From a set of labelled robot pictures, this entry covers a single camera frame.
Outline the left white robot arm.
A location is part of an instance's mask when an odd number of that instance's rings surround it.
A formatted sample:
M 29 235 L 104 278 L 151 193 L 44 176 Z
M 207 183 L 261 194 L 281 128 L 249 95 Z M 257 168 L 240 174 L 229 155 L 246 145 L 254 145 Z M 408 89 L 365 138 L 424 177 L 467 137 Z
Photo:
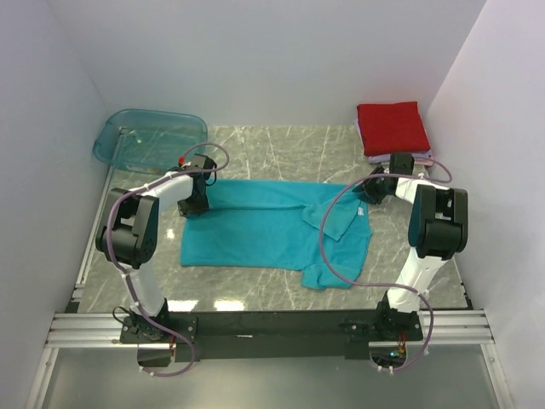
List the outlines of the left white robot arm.
M 179 164 L 149 184 L 130 190 L 113 188 L 106 197 L 95 248 L 121 275 L 130 309 L 145 317 L 140 332 L 150 342 L 163 341 L 170 331 L 161 313 L 167 301 L 158 287 L 152 259 L 158 246 L 161 213 L 173 206 L 181 216 L 201 215 L 209 209 L 206 189 L 215 179 L 216 162 L 203 154 Z

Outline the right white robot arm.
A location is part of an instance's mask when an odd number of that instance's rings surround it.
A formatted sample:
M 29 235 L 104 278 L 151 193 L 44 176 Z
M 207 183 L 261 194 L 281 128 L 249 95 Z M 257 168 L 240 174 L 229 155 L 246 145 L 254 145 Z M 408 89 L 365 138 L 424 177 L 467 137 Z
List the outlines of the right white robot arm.
M 403 329 L 399 314 L 417 312 L 436 273 L 468 242 L 468 192 L 414 176 L 414 159 L 395 153 L 387 168 L 377 166 L 353 188 L 360 200 L 380 204 L 393 196 L 412 205 L 408 226 L 410 252 L 395 285 L 386 292 L 390 310 L 374 318 L 378 337 L 394 339 Z

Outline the teal t-shirt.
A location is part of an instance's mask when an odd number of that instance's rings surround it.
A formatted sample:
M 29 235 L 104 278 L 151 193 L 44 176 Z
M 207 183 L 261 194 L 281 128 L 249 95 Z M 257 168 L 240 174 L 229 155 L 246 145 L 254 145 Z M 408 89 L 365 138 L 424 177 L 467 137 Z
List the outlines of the teal t-shirt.
M 184 267 L 278 268 L 302 286 L 348 288 L 372 236 L 366 203 L 336 184 L 219 180 L 209 209 L 186 219 Z

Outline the teal transparent plastic basin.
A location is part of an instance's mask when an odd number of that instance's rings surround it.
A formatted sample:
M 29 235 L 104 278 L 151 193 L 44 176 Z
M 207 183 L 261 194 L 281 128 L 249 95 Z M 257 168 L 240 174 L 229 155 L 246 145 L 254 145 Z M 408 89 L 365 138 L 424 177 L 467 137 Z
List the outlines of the teal transparent plastic basin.
M 104 124 L 93 145 L 93 154 L 117 170 L 163 174 L 202 153 L 208 140 L 207 124 L 199 117 L 175 112 L 125 109 Z

